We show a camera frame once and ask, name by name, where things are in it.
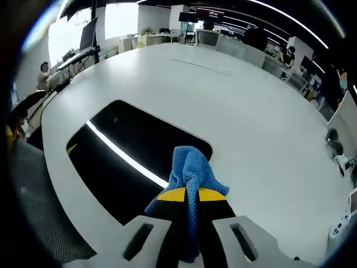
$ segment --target yellow stripe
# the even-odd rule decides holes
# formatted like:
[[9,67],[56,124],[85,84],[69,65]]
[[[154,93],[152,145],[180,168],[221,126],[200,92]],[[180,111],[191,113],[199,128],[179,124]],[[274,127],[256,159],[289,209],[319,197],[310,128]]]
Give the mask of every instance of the yellow stripe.
[[226,200],[225,196],[207,188],[199,188],[199,196],[200,202]]
[[67,150],[67,154],[70,154],[74,148],[76,148],[77,144],[73,145]]
[[170,190],[159,195],[157,200],[183,202],[185,200],[185,191],[185,187]]

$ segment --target black ceiling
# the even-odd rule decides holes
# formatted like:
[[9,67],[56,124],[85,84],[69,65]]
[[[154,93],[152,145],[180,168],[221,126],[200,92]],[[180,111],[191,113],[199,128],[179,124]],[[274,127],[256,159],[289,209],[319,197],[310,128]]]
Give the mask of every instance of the black ceiling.
[[[136,2],[137,0],[98,0],[98,7],[105,6],[107,3],[115,2]],[[349,21],[346,10],[352,5],[352,2],[346,0],[259,0],[265,4],[273,6],[278,10],[289,14],[297,19],[315,35],[317,35],[328,47],[334,47],[336,43],[343,37],[341,32],[346,35],[351,35],[353,32],[352,19]],[[77,10],[91,6],[91,0],[75,0],[74,3],[65,11],[66,15],[73,15]],[[316,40],[303,27],[287,18],[286,16],[269,9],[263,5],[251,2],[249,0],[235,1],[217,1],[204,0],[187,1],[187,0],[148,0],[142,4],[171,6],[174,4],[185,4],[187,6],[206,7],[216,10],[221,10],[224,15],[231,18],[224,18],[225,22],[246,27],[247,24],[235,19],[247,21],[257,26],[262,26],[265,29],[275,33],[276,35],[288,40],[291,36],[297,36],[306,44],[314,49],[317,54],[323,54],[326,49],[319,41]],[[269,33],[269,37],[281,42],[281,45],[286,43],[277,36]]]

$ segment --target oval table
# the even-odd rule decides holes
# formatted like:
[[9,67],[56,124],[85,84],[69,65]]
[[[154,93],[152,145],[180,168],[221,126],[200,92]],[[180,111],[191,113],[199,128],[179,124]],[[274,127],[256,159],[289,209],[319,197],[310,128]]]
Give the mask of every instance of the oval table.
[[297,91],[245,61],[202,47],[160,44],[78,74],[44,109],[47,168],[72,224],[97,252],[126,234],[91,194],[67,153],[71,137],[116,99],[205,140],[236,215],[278,240],[289,257],[317,264],[351,191],[329,158],[326,121]]

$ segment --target blue microfiber towel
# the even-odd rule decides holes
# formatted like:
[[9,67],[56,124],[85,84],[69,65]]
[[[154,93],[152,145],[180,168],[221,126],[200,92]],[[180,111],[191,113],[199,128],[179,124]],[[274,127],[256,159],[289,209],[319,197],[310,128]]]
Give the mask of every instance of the blue microfiber towel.
[[[184,260],[192,263],[199,255],[199,247],[197,242],[197,204],[196,196],[199,187],[208,188],[219,192],[226,196],[229,187],[220,184],[213,172],[206,157],[196,148],[192,146],[178,146],[173,151],[172,171],[168,181],[167,188],[162,192],[172,189],[186,187],[187,190],[187,219],[188,219],[188,238],[187,255],[189,259]],[[157,197],[151,201],[145,212],[150,216],[152,209],[156,204]]]

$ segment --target ceiling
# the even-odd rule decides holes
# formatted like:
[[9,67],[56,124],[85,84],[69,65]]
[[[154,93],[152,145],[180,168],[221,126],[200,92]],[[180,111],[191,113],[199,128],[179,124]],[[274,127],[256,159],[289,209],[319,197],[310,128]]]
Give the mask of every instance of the ceiling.
[[[107,3],[136,1],[98,0],[98,7],[105,6]],[[257,3],[258,1],[270,5],[298,20],[299,23],[305,25],[324,44],[291,18]],[[267,32],[268,37],[279,42],[282,46],[286,45],[284,40],[297,36],[313,48],[316,54],[324,54],[326,46],[329,48],[334,47],[342,37],[351,35],[353,26],[352,21],[348,21],[349,19],[345,12],[352,4],[346,0],[324,0],[324,3],[320,0],[235,0],[234,3],[233,1],[225,0],[204,0],[201,2],[195,0],[147,0],[141,4],[167,7],[174,4],[185,4],[190,7],[214,9],[224,12],[224,22],[227,26],[230,26],[227,24],[230,23],[246,27],[246,22],[262,26],[269,31]],[[76,0],[67,8],[65,14],[71,16],[77,10],[90,6],[91,0]]]

